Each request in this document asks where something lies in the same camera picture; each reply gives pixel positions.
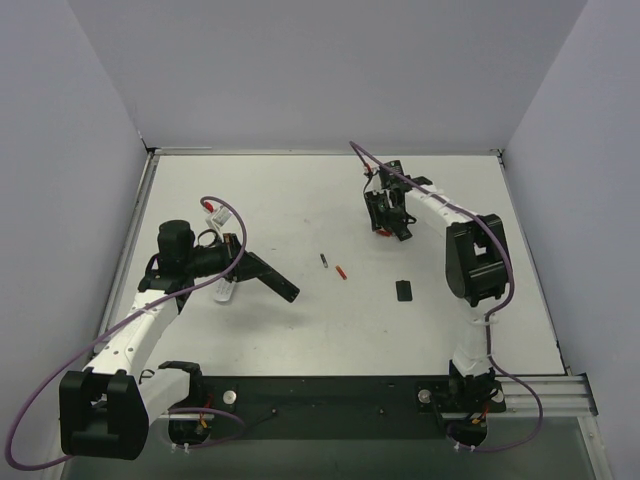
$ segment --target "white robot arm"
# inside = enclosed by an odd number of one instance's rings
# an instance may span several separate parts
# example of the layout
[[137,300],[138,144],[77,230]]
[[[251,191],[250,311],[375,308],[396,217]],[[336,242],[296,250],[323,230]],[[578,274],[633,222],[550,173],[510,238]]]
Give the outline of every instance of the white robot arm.
[[[142,313],[116,333],[82,371],[68,371],[59,386],[62,450],[69,455],[135,459],[144,448],[149,425],[172,406],[202,407],[207,393],[200,366],[170,361],[138,387],[138,378],[156,343],[187,302],[194,279],[223,272],[241,245],[233,234],[206,247],[194,245],[188,222],[160,226],[159,253],[138,286],[131,312]],[[288,302],[300,290],[251,252],[244,252],[225,277],[242,282],[259,279]],[[160,298],[174,298],[157,303]]]
[[[394,160],[386,165],[404,175],[400,161]],[[423,220],[443,238],[447,283],[454,295],[468,304],[468,316],[458,325],[458,342],[452,365],[462,378],[491,374],[491,363],[487,356],[486,321],[478,303],[485,298],[499,298],[505,291],[507,274],[499,253],[475,222],[451,208],[455,205],[453,200],[445,196],[430,180],[424,177],[413,179],[433,192],[425,194],[397,180],[383,169],[372,170],[367,176],[373,183],[373,190],[364,194],[372,230],[392,233],[400,241],[405,241],[412,237],[408,226]],[[434,198],[433,194],[437,194],[439,198]],[[497,215],[481,218],[506,248],[500,218]]]

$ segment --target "screw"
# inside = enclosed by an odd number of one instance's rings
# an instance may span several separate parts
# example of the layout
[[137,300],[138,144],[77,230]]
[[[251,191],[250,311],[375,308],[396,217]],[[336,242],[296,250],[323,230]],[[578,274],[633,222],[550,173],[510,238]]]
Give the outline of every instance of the screw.
[[431,403],[431,392],[426,389],[422,389],[418,392],[418,401],[420,403]]
[[227,390],[222,394],[222,401],[227,405],[233,405],[234,403],[236,403],[236,398],[236,392],[234,392],[233,390]]

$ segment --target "purple cable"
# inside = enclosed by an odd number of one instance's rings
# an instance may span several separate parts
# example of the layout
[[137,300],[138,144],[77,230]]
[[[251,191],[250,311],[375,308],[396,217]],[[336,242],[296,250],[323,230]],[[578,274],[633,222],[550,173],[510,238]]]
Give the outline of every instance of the purple cable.
[[[185,293],[190,293],[190,292],[193,292],[193,291],[198,290],[200,288],[204,288],[204,287],[206,287],[208,285],[211,285],[212,283],[216,282],[217,280],[221,279],[222,277],[227,275],[229,272],[231,272],[236,267],[236,265],[238,264],[240,259],[242,258],[242,255],[244,255],[245,247],[247,246],[247,228],[245,227],[245,224],[244,224],[244,221],[242,220],[242,217],[240,217],[238,212],[231,205],[229,205],[227,202],[225,202],[224,200],[222,200],[220,198],[217,198],[217,197],[210,197],[210,196],[202,197],[200,199],[200,204],[202,204],[204,206],[204,202],[207,201],[207,200],[220,203],[221,205],[227,207],[229,209],[229,211],[231,211],[231,213],[238,220],[238,223],[240,224],[240,229],[242,230],[242,245],[240,247],[240,251],[238,252],[238,255],[236,256],[236,258],[234,258],[233,262],[231,262],[231,264],[223,272],[219,273],[215,277],[213,277],[213,278],[211,278],[211,279],[209,279],[209,280],[207,280],[205,282],[199,283],[198,285],[194,285],[193,287],[185,288],[183,290],[171,293],[169,295],[165,295],[164,297],[159,298],[158,300],[154,300],[153,302],[151,302],[151,303],[146,305],[146,309],[151,309],[151,308],[157,307],[158,305],[160,305],[161,303],[166,302],[167,300],[170,300],[170,299],[175,298],[177,296],[184,295]],[[67,460],[69,460],[70,458],[73,457],[72,455],[65,455],[65,456],[62,456],[62,457],[57,458],[55,460],[51,460],[50,462],[41,463],[41,464],[38,464],[38,465],[24,465],[22,463],[17,462],[13,458],[13,455],[11,453],[11,445],[13,444],[13,439],[14,439],[14,437],[16,435],[16,431],[18,430],[18,426],[20,425],[20,422],[22,421],[22,418],[24,417],[25,413],[27,413],[27,410],[29,409],[31,404],[35,401],[35,399],[38,397],[38,395],[40,395],[40,393],[42,393],[42,391],[45,389],[45,387],[47,385],[49,385],[49,383],[51,383],[51,381],[54,378],[56,378],[60,373],[62,373],[71,364],[73,364],[75,361],[79,360],[83,355],[89,353],[89,351],[91,351],[91,349],[93,349],[93,347],[95,347],[98,343],[106,340],[111,335],[113,335],[115,332],[120,330],[121,328],[129,325],[136,318],[138,318],[142,313],[143,313],[143,310],[136,310],[131,315],[129,315],[127,318],[122,320],[120,323],[118,323],[118,324],[114,325],[113,327],[111,327],[110,329],[108,329],[106,332],[104,332],[102,335],[100,335],[98,338],[96,338],[93,342],[91,342],[89,345],[84,347],[78,353],[73,355],[69,360],[64,362],[60,367],[56,368],[47,378],[45,378],[40,383],[40,385],[38,385],[38,387],[33,391],[33,393],[31,395],[29,395],[29,397],[25,400],[24,404],[22,404],[22,406],[18,410],[18,413],[16,414],[16,417],[13,419],[13,422],[11,423],[11,426],[9,427],[9,431],[7,432],[6,443],[4,445],[4,458],[5,458],[5,460],[7,461],[7,463],[11,467],[15,468],[16,470],[22,470],[22,471],[25,471],[25,472],[32,472],[32,471],[36,471],[36,470],[44,470],[45,468],[53,467],[53,466],[58,465],[58,464],[60,464],[62,462],[66,462]]]
[[[380,168],[386,170],[387,172],[392,174],[394,177],[402,180],[404,183],[406,183],[407,185],[415,188],[419,192],[422,192],[425,195],[430,195],[432,198],[435,198],[437,201],[439,201],[443,205],[447,204],[447,201],[444,198],[442,198],[440,195],[426,190],[425,188],[423,188],[422,186],[418,185],[416,182],[414,182],[410,178],[407,178],[404,175],[401,175],[401,174],[397,173],[395,170],[393,170],[391,167],[388,167],[387,165],[382,163],[380,160],[378,160],[376,157],[371,155],[369,152],[367,152],[364,148],[362,148],[357,143],[349,142],[349,145],[351,145],[351,148],[353,148],[353,150],[356,152],[356,154],[358,155],[358,157],[360,158],[362,163],[365,165],[365,167],[367,167],[368,165],[367,165],[367,162],[364,160],[364,158],[362,158],[362,155],[364,155],[365,157],[369,158],[372,162],[374,162]],[[480,218],[477,215],[474,215],[470,211],[468,211],[468,210],[466,210],[466,209],[464,209],[462,207],[459,207],[458,205],[454,205],[452,203],[449,203],[448,207],[451,208],[451,210],[453,210],[453,211],[455,211],[457,213],[460,213],[460,214],[462,214],[462,215],[464,215],[466,217],[469,217],[471,220],[476,222],[478,224],[478,226],[480,226],[480,228],[482,228],[482,230],[491,239],[491,242],[493,242],[493,244],[495,245],[496,249],[498,250],[498,253],[500,253],[500,257],[502,257],[502,261],[504,262],[505,269],[507,270],[507,278],[508,278],[509,285],[510,285],[509,293],[507,294],[505,299],[500,304],[496,305],[495,307],[490,309],[487,313],[485,313],[485,317],[484,318],[485,318],[485,321],[488,323],[489,322],[489,318],[491,317],[491,315],[493,315],[494,313],[496,313],[496,312],[502,310],[503,308],[505,308],[507,305],[509,305],[509,303],[511,303],[511,300],[513,300],[513,296],[515,294],[515,288],[516,288],[515,281],[514,281],[514,276],[513,276],[513,266],[511,265],[511,261],[509,260],[509,255],[507,255],[507,251],[504,249],[504,247],[500,243],[500,240],[498,240],[498,238],[494,235],[494,233],[491,231],[491,229],[482,220],[480,220]],[[458,445],[460,445],[460,447],[464,448],[465,450],[472,450],[472,451],[478,452],[478,453],[496,453],[496,452],[503,452],[505,450],[510,450],[511,448],[514,448],[514,447],[518,447],[518,446],[520,446],[520,445],[522,445],[524,443],[529,442],[533,438],[535,438],[535,436],[538,435],[538,433],[540,433],[540,430],[542,429],[542,422],[543,422],[543,419],[544,419],[544,412],[543,412],[543,409],[542,409],[542,401],[540,400],[540,397],[538,396],[538,394],[533,390],[533,388],[531,388],[531,386],[529,386],[526,382],[524,382],[523,380],[519,379],[515,375],[505,371],[503,368],[501,368],[496,363],[496,361],[493,358],[493,355],[491,354],[491,326],[487,325],[485,327],[485,331],[486,331],[486,335],[487,335],[487,355],[489,356],[489,361],[491,362],[491,365],[493,366],[493,368],[495,368],[501,375],[513,380],[514,382],[516,382],[519,385],[522,385],[524,388],[526,388],[529,391],[529,393],[531,393],[531,395],[533,396],[533,398],[535,399],[535,401],[536,401],[536,403],[538,405],[538,421],[536,423],[536,426],[531,431],[531,433],[529,435],[527,435],[525,438],[523,438],[521,440],[518,440],[518,441],[515,441],[515,442],[512,442],[512,443],[507,443],[505,445],[500,445],[500,446],[497,446],[497,447],[478,447],[478,448],[472,448],[469,445],[464,445],[464,444],[458,443]],[[453,424],[450,424],[449,428],[447,428],[447,434],[450,433],[450,429],[451,429],[452,425]]]

